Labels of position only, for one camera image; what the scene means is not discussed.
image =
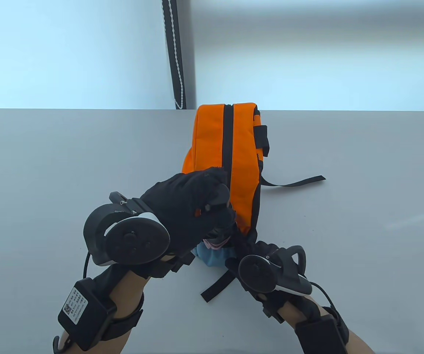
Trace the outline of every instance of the label sticker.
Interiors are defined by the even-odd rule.
[[[87,304],[88,302],[86,298],[82,296],[76,288],[73,288],[67,297],[65,305],[63,306],[63,312],[74,324],[77,324],[86,309]]]

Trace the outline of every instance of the pink cloth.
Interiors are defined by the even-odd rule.
[[[205,243],[205,247],[207,247],[208,249],[219,250],[220,248],[222,248],[225,245],[225,243],[228,242],[229,239],[230,238],[227,238],[225,241],[223,241],[219,244],[210,243],[208,240],[203,240],[203,241]]]

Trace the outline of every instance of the table surface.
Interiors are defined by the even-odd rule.
[[[0,110],[0,353],[49,350],[82,275],[85,218],[111,191],[139,196],[178,172],[194,115]],[[259,238],[302,245],[309,279],[375,351],[424,353],[424,112],[263,111],[262,120],[267,180],[327,180],[264,187]],[[124,352],[300,353],[291,328],[237,281],[202,300],[222,272],[195,260],[151,280]]]

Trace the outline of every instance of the black tracker box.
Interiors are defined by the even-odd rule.
[[[295,326],[304,354],[348,354],[332,315]]]
[[[85,352],[101,340],[116,310],[110,298],[98,299],[95,296],[94,281],[85,278],[75,283],[58,315],[58,322]]]

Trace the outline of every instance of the black zipper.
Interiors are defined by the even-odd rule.
[[[232,182],[233,111],[233,105],[230,104],[226,104],[223,108],[222,167],[228,175],[228,189]]]

